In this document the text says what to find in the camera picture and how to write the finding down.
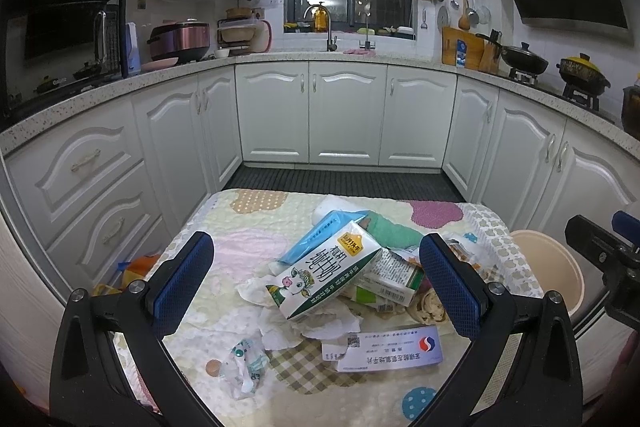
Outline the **orange white snack bag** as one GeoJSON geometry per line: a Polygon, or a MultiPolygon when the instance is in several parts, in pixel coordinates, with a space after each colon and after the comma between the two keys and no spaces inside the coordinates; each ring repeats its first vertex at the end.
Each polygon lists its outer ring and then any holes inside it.
{"type": "Polygon", "coordinates": [[[477,242],[471,241],[460,234],[444,232],[442,239],[447,246],[462,261],[472,265],[472,268],[480,277],[486,279],[491,268],[491,257],[489,251],[477,242]]]}

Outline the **clear plastic wrapper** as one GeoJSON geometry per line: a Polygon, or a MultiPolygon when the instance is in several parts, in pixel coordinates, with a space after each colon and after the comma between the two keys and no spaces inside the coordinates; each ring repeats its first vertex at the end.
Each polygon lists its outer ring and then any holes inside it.
{"type": "Polygon", "coordinates": [[[231,398],[252,397],[264,379],[268,362],[262,338],[252,336],[239,341],[229,351],[219,372],[231,398]]]}

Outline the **small green white box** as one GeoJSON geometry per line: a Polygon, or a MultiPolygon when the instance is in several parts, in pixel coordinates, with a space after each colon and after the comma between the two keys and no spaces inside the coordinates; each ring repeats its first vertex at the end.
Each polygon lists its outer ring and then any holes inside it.
{"type": "Polygon", "coordinates": [[[345,296],[376,311],[407,308],[424,280],[424,271],[393,251],[383,249],[345,296]]]}

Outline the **white tissue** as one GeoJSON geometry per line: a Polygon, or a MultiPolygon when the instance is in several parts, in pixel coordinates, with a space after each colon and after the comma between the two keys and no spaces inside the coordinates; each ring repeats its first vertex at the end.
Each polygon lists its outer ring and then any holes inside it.
{"type": "Polygon", "coordinates": [[[235,287],[244,301],[262,309],[257,327],[267,351],[292,349],[305,339],[339,340],[361,331],[362,317],[338,299],[299,319],[286,319],[268,294],[266,283],[270,279],[270,275],[252,277],[235,287]]]}

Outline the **green white milk carton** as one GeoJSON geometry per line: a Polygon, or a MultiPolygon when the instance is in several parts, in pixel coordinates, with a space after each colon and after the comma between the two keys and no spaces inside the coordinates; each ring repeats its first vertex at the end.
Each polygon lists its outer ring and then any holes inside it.
{"type": "Polygon", "coordinates": [[[384,248],[349,221],[294,265],[273,277],[266,289],[285,320],[300,319],[340,295],[359,279],[384,248]]]}

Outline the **blue toothpaste tube box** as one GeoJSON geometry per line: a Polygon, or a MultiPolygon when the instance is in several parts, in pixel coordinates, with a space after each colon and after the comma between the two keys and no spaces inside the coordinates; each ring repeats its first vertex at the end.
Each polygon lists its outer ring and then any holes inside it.
{"type": "Polygon", "coordinates": [[[358,222],[367,217],[368,210],[344,211],[332,210],[325,215],[309,232],[295,243],[282,257],[273,261],[270,270],[276,274],[280,267],[294,265],[314,248],[317,248],[333,234],[340,231],[349,222],[358,222]]]}

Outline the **beige plastic trash bin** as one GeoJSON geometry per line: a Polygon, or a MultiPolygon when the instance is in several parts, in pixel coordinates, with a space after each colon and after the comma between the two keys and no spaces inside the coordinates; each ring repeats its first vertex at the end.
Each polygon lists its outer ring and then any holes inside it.
{"type": "Polygon", "coordinates": [[[574,317],[585,298],[585,280],[572,254],[552,237],[533,230],[511,233],[544,291],[559,291],[574,317]]]}

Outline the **large dark stock pot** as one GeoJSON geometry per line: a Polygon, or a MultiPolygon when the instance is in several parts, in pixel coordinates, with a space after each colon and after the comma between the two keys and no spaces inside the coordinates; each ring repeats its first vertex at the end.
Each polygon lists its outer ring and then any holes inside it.
{"type": "Polygon", "coordinates": [[[624,130],[639,139],[640,134],[640,87],[638,84],[624,89],[622,108],[624,130]]]}

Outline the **yellow lidded clay pot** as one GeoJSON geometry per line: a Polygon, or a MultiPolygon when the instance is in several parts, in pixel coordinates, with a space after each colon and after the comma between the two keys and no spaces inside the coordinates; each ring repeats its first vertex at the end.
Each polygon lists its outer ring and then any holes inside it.
{"type": "Polygon", "coordinates": [[[590,61],[590,56],[581,53],[578,56],[563,57],[556,67],[565,82],[564,96],[571,96],[576,92],[600,96],[611,83],[600,72],[600,69],[590,61]]]}

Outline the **dark striped floor mat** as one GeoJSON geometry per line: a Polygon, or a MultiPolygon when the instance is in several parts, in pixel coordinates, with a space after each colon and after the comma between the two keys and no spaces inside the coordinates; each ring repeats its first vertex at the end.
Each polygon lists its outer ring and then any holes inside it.
{"type": "Polygon", "coordinates": [[[242,165],[224,186],[225,190],[230,188],[396,200],[465,202],[454,184],[442,173],[296,170],[242,165]]]}

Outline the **patterned quilted table cover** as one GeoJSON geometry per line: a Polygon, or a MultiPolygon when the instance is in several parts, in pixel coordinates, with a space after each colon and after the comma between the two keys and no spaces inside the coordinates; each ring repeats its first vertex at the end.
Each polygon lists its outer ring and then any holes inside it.
{"type": "Polygon", "coordinates": [[[262,295],[276,260],[321,213],[370,210],[398,227],[461,244],[485,281],[515,295],[542,288],[503,223],[482,205],[285,193],[235,188],[210,196],[175,236],[148,247],[175,257],[189,237],[212,236],[215,256],[177,332],[164,340],[191,387],[227,426],[405,426],[442,387],[468,340],[459,336],[433,291],[407,308],[378,311],[340,297],[286,321],[262,295]],[[436,327],[444,358],[417,369],[342,373],[322,355],[340,334],[436,327]]]}

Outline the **black wok with lid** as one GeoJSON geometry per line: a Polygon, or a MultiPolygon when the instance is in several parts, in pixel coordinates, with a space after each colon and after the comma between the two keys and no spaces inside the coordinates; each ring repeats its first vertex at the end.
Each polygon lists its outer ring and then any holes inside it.
{"type": "Polygon", "coordinates": [[[532,77],[541,75],[548,67],[548,61],[533,53],[526,42],[521,46],[505,46],[501,43],[500,61],[505,62],[515,72],[524,72],[532,77]]]}

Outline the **wooden knife block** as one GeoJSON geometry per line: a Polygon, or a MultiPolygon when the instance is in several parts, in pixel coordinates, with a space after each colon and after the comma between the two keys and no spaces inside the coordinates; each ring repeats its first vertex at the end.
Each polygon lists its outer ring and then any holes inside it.
{"type": "Polygon", "coordinates": [[[484,40],[484,51],[478,70],[487,74],[497,75],[501,57],[501,37],[502,32],[491,29],[489,35],[477,34],[478,38],[484,40]]]}

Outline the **blue kettle jug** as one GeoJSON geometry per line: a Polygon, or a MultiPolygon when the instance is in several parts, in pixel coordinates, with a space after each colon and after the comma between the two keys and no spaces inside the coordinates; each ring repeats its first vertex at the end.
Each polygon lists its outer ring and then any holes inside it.
{"type": "Polygon", "coordinates": [[[126,52],[128,75],[139,75],[141,72],[141,58],[138,43],[137,26],[133,22],[126,23],[126,52]]]}

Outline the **black microwave oven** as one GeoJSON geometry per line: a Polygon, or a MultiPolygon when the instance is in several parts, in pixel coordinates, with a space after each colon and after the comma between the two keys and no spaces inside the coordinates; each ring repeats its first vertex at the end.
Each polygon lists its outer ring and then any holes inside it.
{"type": "Polygon", "coordinates": [[[126,0],[1,0],[1,127],[128,76],[126,0]]]}

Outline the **pink rice cooker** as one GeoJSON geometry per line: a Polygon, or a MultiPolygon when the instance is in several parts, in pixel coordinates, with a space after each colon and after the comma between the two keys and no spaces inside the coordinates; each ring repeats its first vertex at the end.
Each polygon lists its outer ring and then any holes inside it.
{"type": "Polygon", "coordinates": [[[210,26],[194,18],[158,25],[146,43],[153,61],[168,58],[175,58],[178,64],[201,61],[210,48],[210,26]]]}

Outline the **dish rack with bowls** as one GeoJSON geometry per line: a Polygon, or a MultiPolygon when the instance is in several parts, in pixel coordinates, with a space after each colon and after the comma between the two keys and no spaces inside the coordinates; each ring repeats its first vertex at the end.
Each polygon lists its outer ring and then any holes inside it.
{"type": "Polygon", "coordinates": [[[272,45],[272,28],[262,8],[230,8],[217,22],[217,44],[231,56],[267,53],[272,45]]]}

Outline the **chrome sink faucet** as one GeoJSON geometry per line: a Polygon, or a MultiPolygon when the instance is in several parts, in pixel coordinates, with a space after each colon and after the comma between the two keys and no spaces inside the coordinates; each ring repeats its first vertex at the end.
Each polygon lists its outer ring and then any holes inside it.
{"type": "Polygon", "coordinates": [[[305,10],[304,17],[312,14],[312,31],[317,34],[326,34],[326,50],[335,52],[337,50],[337,42],[333,37],[332,18],[330,11],[321,3],[311,3],[305,10]]]}

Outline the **amber glass bottle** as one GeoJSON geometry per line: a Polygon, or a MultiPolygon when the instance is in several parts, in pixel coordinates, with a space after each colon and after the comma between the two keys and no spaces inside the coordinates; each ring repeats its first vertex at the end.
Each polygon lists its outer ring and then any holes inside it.
{"type": "Polygon", "coordinates": [[[326,7],[319,2],[314,10],[314,32],[328,32],[330,26],[330,13],[326,7]]]}

